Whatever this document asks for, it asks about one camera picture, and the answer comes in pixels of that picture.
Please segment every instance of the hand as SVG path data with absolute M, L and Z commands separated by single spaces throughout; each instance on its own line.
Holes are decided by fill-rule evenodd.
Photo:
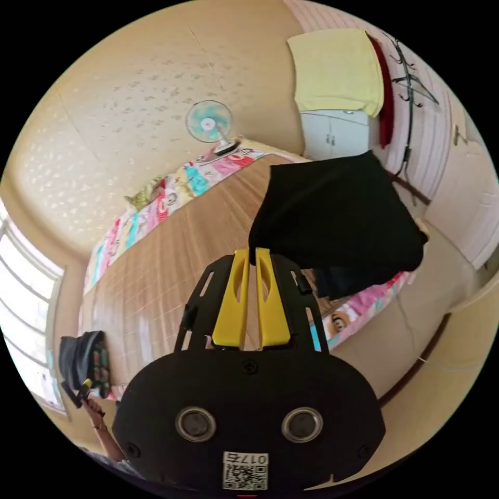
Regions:
M 104 418 L 99 414 L 102 412 L 102 407 L 92 399 L 82 400 L 82 406 L 85 408 L 92 424 L 97 428 L 105 428 Z

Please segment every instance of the yellow clip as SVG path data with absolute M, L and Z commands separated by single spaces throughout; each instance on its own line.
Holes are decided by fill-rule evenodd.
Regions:
M 266 300 L 263 284 L 267 288 Z M 256 296 L 261 347 L 286 345 L 291 339 L 290 329 L 275 280 L 270 250 L 264 248 L 256 248 Z
M 244 348 L 246 320 L 248 316 L 248 278 L 250 274 L 250 251 L 234 252 L 229 282 L 222 299 L 212 340 L 215 345 Z M 238 301 L 237 293 L 241 288 Z

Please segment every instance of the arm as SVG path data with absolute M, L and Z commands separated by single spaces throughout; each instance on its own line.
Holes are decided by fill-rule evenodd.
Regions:
M 104 423 L 103 417 L 98 413 L 98 411 L 101 409 L 99 404 L 94 400 L 88 399 L 86 401 L 82 400 L 82 405 L 85 408 L 90 421 L 92 422 L 97 438 L 102 444 L 107 457 L 109 459 L 112 459 L 113 461 L 116 461 L 117 463 L 126 459 L 122 450 L 109 433 L 108 428 Z

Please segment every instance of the label sticker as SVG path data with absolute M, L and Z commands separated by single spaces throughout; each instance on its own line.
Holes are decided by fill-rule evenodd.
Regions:
M 223 489 L 267 490 L 268 454 L 224 452 Z

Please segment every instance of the colorful bedsheet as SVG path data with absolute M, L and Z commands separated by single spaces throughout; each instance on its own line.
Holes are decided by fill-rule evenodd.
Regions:
M 374 285 L 353 295 L 346 303 L 338 307 L 332 314 L 322 319 L 326 333 L 327 346 L 331 351 L 354 335 L 373 317 L 378 315 L 400 292 L 408 282 L 412 282 L 414 273 L 399 272 L 385 284 Z M 321 350 L 315 325 L 310 327 L 313 344 L 317 351 Z
M 306 161 L 264 144 L 242 139 L 231 154 L 217 157 L 210 149 L 195 161 L 189 161 L 175 173 L 165 177 L 165 190 L 138 213 L 127 212 L 94 247 L 85 274 L 85 295 L 102 278 L 106 270 L 130 247 L 144 238 L 176 210 L 204 194 L 233 173 L 251 165 L 266 154 L 277 154 L 293 162 Z

